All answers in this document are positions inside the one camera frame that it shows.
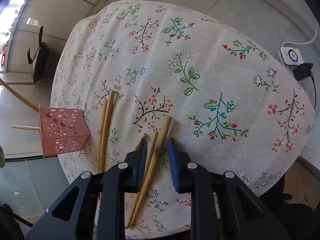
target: black cable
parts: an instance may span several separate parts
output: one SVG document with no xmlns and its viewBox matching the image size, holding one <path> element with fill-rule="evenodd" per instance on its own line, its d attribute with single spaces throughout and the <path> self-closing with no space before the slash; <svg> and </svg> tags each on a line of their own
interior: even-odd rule
<svg viewBox="0 0 320 240">
<path fill-rule="evenodd" d="M 19 216 L 16 215 L 15 213 L 7 210 L 6 208 L 4 208 L 4 207 L 2 207 L 2 206 L 0 206 L 0 212 L 3 212 L 3 213 L 7 214 L 7 215 L 10 216 L 10 217 L 13 217 L 14 219 L 20 221 L 21 223 L 25 224 L 25 225 L 28 226 L 28 227 L 32 227 L 32 226 L 33 226 L 33 224 L 30 223 L 29 221 L 23 219 L 22 217 L 19 217 Z"/>
<path fill-rule="evenodd" d="M 316 82 L 315 82 L 315 78 L 313 76 L 313 72 L 311 70 L 311 79 L 312 79 L 312 82 L 313 82 L 313 86 L 315 88 L 315 107 L 314 109 L 316 109 L 316 105 L 317 105 L 317 91 L 316 91 Z"/>
</svg>

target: power strip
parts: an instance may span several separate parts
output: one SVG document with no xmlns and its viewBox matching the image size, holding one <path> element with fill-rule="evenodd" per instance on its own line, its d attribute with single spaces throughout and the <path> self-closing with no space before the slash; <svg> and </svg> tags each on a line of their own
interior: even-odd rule
<svg viewBox="0 0 320 240">
<path fill-rule="evenodd" d="M 293 76 L 292 71 L 297 65 L 305 63 L 299 49 L 291 47 L 281 47 L 279 50 L 280 63 L 286 68 Z M 314 105 L 315 94 L 311 77 L 300 80 L 298 84 L 303 88 L 308 95 L 311 103 Z"/>
</svg>

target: chopstick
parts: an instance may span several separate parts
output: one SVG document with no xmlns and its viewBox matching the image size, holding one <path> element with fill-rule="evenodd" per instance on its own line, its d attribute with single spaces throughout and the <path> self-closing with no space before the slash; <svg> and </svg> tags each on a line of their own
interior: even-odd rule
<svg viewBox="0 0 320 240">
<path fill-rule="evenodd" d="M 19 100 L 21 100 L 23 103 L 25 103 L 27 106 L 31 107 L 33 110 L 35 110 L 36 112 L 39 113 L 39 108 L 37 106 L 35 106 L 33 103 L 31 103 L 30 101 L 26 100 L 22 95 L 20 95 L 19 93 L 17 93 L 14 89 L 12 89 L 11 87 L 9 87 L 1 78 L 0 78 L 0 83 L 7 89 L 9 90 L 16 98 L 18 98 Z"/>
<path fill-rule="evenodd" d="M 112 114 L 113 100 L 115 98 L 115 91 L 111 91 L 109 95 L 109 100 L 106 108 L 106 115 L 103 122 L 102 139 L 101 139 L 101 150 L 100 150 L 100 172 L 104 172 L 104 166 L 106 161 L 106 150 L 108 142 L 108 132 L 110 126 L 110 119 Z"/>
<path fill-rule="evenodd" d="M 159 158 L 159 154 L 160 154 L 160 151 L 161 151 L 161 148 L 163 147 L 163 144 L 164 144 L 164 141 L 165 141 L 165 138 L 167 137 L 167 134 L 168 134 L 168 131 L 169 131 L 169 127 L 170 127 L 170 124 L 171 124 L 171 120 L 172 120 L 172 117 L 171 116 L 165 116 L 163 121 L 162 121 L 162 124 L 161 124 L 161 131 L 159 133 L 159 136 L 158 136 L 158 139 L 156 141 L 156 145 L 155 145 L 155 150 L 153 152 L 153 155 L 152 155 L 152 158 L 151 158 L 151 162 L 150 162 L 150 166 L 149 166 L 149 169 L 148 169 L 148 172 L 147 172 L 147 175 L 146 175 L 146 179 L 142 185 L 142 189 L 140 190 L 140 197 L 138 199 L 138 203 L 137 203 L 137 206 L 135 208 L 135 211 L 133 213 L 133 217 L 131 219 L 131 222 L 129 224 L 129 227 L 133 226 L 133 223 L 134 221 L 136 220 L 138 214 L 139 214 L 139 211 L 141 209 L 141 206 L 143 204 L 143 201 L 145 199 L 145 196 L 149 190 L 149 187 L 150 187 L 150 184 L 151 184 L 151 181 L 152 181 L 152 178 L 153 178 L 153 174 L 156 170 L 156 163 L 157 163 L 157 160 Z"/>
<path fill-rule="evenodd" d="M 155 146 L 156 146 L 156 141 L 157 141 L 157 138 L 158 138 L 158 134 L 159 132 L 156 131 L 154 134 L 153 134 L 153 138 L 152 138 L 152 142 L 151 142 L 151 146 L 150 146 L 150 149 L 149 149 L 149 152 L 148 152 L 148 156 L 147 156 L 147 160 L 146 160 L 146 166 L 145 166 L 145 169 L 144 169 L 144 174 L 143 174 L 143 183 L 146 179 L 146 176 L 147 176 L 147 173 L 148 173 L 148 169 L 149 169 L 149 166 L 150 166 L 150 162 L 151 162 L 151 158 L 153 156 L 153 151 L 155 149 Z M 125 229 L 129 228 L 130 225 L 131 225 L 131 221 L 132 221 L 132 218 L 133 218 L 133 214 L 134 214 L 134 211 L 136 209 L 136 206 L 137 206 L 137 203 L 138 203 L 138 200 L 140 198 L 140 192 L 138 192 L 135 196 L 135 198 L 133 199 L 133 204 L 131 206 L 131 210 L 130 210 L 130 214 L 128 216 L 128 220 L 127 220 L 127 226 L 124 227 Z"/>
<path fill-rule="evenodd" d="M 100 123 L 100 131 L 99 131 L 99 148 L 98 148 L 98 173 L 101 173 L 100 171 L 100 163 L 101 163 L 101 158 L 100 158 L 100 152 L 101 152 L 101 142 L 102 142 L 102 133 L 103 133 L 103 124 L 104 124 L 104 118 L 106 115 L 106 110 L 107 110 L 107 104 L 108 100 L 103 101 L 103 109 L 102 109 L 102 116 L 101 116 L 101 123 Z"/>
<path fill-rule="evenodd" d="M 12 128 L 15 128 L 15 129 L 24 129 L 24 130 L 37 130 L 37 131 L 40 131 L 40 127 L 35 127 L 35 126 L 13 125 Z"/>
<path fill-rule="evenodd" d="M 133 151 L 138 151 L 140 147 L 140 143 L 142 139 L 146 139 L 148 135 L 146 133 L 142 134 L 141 139 L 137 142 L 136 146 L 134 147 Z"/>
</svg>

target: metal screw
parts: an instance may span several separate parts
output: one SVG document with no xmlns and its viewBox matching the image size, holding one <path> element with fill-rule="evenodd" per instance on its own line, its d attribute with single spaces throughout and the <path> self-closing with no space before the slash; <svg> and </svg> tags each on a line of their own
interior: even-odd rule
<svg viewBox="0 0 320 240">
<path fill-rule="evenodd" d="M 235 177 L 235 174 L 232 171 L 227 171 L 224 175 L 229 179 L 232 179 Z"/>
<path fill-rule="evenodd" d="M 88 171 L 82 172 L 82 174 L 81 174 L 81 178 L 83 178 L 83 179 L 87 179 L 90 176 L 91 176 L 91 173 Z"/>
<path fill-rule="evenodd" d="M 198 167 L 198 165 L 197 165 L 196 163 L 188 163 L 188 164 L 187 164 L 187 167 L 188 167 L 189 169 L 195 169 L 196 167 Z"/>
<path fill-rule="evenodd" d="M 126 169 L 128 167 L 128 164 L 127 163 L 119 163 L 118 164 L 118 168 L 123 170 L 123 169 Z"/>
</svg>

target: white tablecloth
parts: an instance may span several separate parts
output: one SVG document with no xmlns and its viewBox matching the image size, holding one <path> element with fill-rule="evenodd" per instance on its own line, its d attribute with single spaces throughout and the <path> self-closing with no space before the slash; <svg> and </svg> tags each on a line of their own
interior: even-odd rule
<svg viewBox="0 0 320 240">
<path fill-rule="evenodd" d="M 171 4 L 114 2 L 74 27 L 55 75 L 51 106 L 82 109 L 92 134 L 83 151 L 59 155 L 70 183 L 97 170 L 102 103 L 110 90 L 116 99 L 106 170 L 168 114 L 169 137 L 179 149 L 209 171 L 234 171 L 258 196 L 300 154 L 315 117 L 291 74 L 237 30 Z M 125 197 L 126 217 L 133 198 Z M 164 148 L 126 236 L 185 231 L 190 206 L 191 196 L 173 188 Z"/>
</svg>

